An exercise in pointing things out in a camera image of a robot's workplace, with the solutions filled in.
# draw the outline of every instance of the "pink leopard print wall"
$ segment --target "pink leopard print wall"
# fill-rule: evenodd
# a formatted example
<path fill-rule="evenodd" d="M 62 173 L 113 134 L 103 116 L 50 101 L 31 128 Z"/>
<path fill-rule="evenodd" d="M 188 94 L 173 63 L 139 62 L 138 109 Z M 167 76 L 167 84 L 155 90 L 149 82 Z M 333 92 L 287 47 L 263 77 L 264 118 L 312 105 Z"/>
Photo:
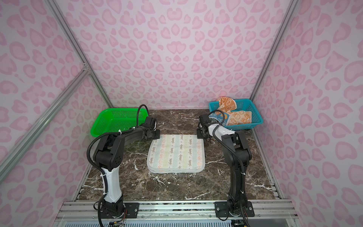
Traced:
<path fill-rule="evenodd" d="M 81 69 L 42 0 L 0 2 L 0 163 Z"/>
<path fill-rule="evenodd" d="M 115 106 L 249 98 L 290 0 L 59 0 Z"/>
<path fill-rule="evenodd" d="M 90 129 L 106 104 L 86 78 L 0 185 L 0 226 L 46 227 L 87 165 Z"/>
<path fill-rule="evenodd" d="M 254 101 L 305 227 L 363 225 L 363 1 L 302 1 Z"/>

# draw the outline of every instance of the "towel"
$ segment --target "towel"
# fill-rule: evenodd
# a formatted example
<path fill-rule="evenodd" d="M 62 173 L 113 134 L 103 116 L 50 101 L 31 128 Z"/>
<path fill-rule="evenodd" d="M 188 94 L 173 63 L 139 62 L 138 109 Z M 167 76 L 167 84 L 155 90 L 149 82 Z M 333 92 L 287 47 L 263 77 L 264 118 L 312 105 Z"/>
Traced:
<path fill-rule="evenodd" d="M 229 125 L 242 125 L 252 123 L 252 112 L 251 111 L 233 111 L 237 109 L 236 101 L 229 97 L 217 98 L 219 102 L 218 110 L 222 110 L 225 114 L 225 121 L 222 126 Z M 219 122 L 222 121 L 223 115 L 221 112 L 214 112 L 209 115 L 210 118 L 217 119 Z"/>
<path fill-rule="evenodd" d="M 198 173 L 204 166 L 204 143 L 197 135 L 160 135 L 147 155 L 152 173 Z"/>

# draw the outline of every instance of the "marble surface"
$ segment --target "marble surface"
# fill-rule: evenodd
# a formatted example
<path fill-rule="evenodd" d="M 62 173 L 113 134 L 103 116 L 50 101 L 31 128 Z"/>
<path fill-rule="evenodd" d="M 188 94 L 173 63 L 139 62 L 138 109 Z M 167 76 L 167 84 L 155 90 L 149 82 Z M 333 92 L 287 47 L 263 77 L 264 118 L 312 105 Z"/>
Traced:
<path fill-rule="evenodd" d="M 196 134 L 198 116 L 208 110 L 151 110 L 161 134 Z M 252 152 L 246 173 L 248 199 L 274 199 L 269 180 L 251 130 L 244 130 Z M 221 145 L 212 139 L 204 141 L 205 169 L 200 173 L 153 174 L 146 164 L 151 141 L 137 141 L 125 147 L 120 166 L 120 186 L 124 200 L 227 199 L 230 168 L 224 162 Z M 102 180 L 92 168 L 79 200 L 98 200 Z"/>

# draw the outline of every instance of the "blue basket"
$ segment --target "blue basket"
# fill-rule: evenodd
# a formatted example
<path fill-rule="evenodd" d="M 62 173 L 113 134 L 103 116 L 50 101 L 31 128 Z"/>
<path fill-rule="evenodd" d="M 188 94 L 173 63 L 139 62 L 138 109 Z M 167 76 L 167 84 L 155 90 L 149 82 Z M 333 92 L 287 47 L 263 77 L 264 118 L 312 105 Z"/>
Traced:
<path fill-rule="evenodd" d="M 243 125 L 230 125 L 230 126 L 224 126 L 226 129 L 230 130 L 243 130 L 243 129 L 252 129 L 256 125 L 262 124 L 264 121 L 262 120 L 262 117 L 260 113 L 258 112 L 257 108 L 253 104 L 253 102 L 247 98 L 245 99 L 236 99 L 237 109 L 232 110 L 231 112 L 236 112 L 240 110 L 244 111 L 251 111 L 252 112 L 252 123 L 251 124 L 243 124 Z M 209 103 L 209 110 L 213 111 L 219 108 L 219 102 L 210 102 Z"/>

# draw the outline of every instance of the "green basket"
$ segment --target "green basket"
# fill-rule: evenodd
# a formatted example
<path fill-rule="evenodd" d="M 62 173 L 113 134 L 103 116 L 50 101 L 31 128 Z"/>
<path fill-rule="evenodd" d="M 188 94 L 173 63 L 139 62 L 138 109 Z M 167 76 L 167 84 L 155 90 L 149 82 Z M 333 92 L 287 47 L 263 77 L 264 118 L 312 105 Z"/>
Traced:
<path fill-rule="evenodd" d="M 107 132 L 125 131 L 136 126 L 137 108 L 110 108 L 102 111 L 91 129 L 91 135 L 97 137 Z M 140 109 L 139 125 L 148 116 L 146 109 Z"/>

